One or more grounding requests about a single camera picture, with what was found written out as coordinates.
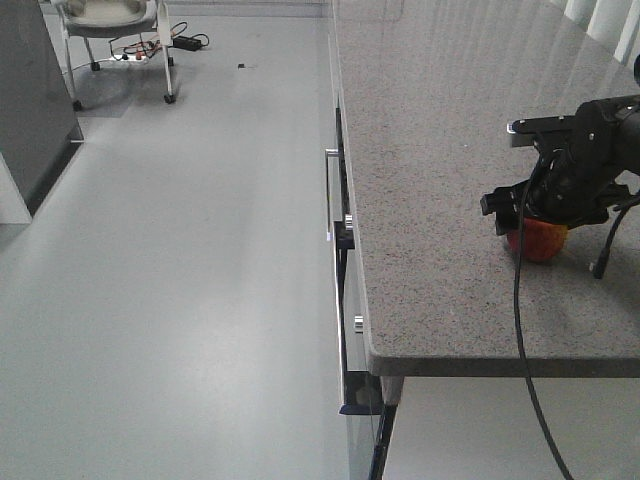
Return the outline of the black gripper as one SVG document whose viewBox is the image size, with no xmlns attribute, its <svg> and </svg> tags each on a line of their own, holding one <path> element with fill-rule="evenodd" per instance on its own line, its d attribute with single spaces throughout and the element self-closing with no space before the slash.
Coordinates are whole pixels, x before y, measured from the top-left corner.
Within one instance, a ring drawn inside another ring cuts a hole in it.
<svg viewBox="0 0 640 480">
<path fill-rule="evenodd" d="M 497 235 L 517 229 L 520 216 L 573 229 L 631 206 L 629 187 L 616 182 L 631 170 L 629 97 L 585 102 L 573 115 L 515 120 L 507 132 L 513 147 L 532 146 L 539 160 L 528 180 L 482 196 Z"/>
</svg>

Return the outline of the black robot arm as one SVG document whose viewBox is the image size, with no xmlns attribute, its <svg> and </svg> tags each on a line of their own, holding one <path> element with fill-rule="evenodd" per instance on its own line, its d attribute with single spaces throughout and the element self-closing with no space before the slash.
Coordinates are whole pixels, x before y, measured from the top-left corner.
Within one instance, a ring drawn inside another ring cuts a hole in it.
<svg viewBox="0 0 640 480">
<path fill-rule="evenodd" d="M 608 209 L 639 204 L 639 196 L 616 182 L 639 173 L 639 97 L 592 100 L 576 113 L 515 120 L 507 127 L 513 147 L 539 153 L 530 178 L 482 196 L 482 214 L 495 216 L 496 234 L 519 226 L 519 218 L 564 225 L 596 225 Z"/>
</svg>

